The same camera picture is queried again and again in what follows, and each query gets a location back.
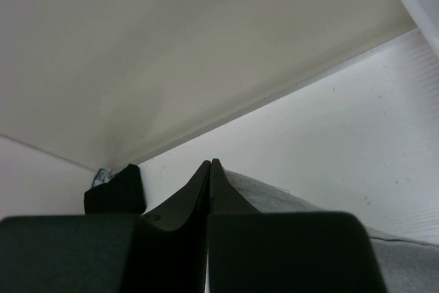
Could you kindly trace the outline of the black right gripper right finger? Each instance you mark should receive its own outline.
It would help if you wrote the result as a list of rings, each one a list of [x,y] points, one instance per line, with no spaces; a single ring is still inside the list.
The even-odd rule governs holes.
[[[262,213],[210,169],[212,292],[385,292],[361,222],[349,213]]]

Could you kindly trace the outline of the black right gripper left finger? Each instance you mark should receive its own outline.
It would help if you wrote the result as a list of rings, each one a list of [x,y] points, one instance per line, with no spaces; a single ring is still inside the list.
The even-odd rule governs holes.
[[[1,222],[2,292],[203,292],[210,163],[150,212]]]

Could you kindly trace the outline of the grey tank top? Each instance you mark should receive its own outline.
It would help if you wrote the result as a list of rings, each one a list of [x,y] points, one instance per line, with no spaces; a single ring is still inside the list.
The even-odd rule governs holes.
[[[365,228],[276,187],[227,172],[254,215],[220,216],[214,292],[437,292],[438,247]]]

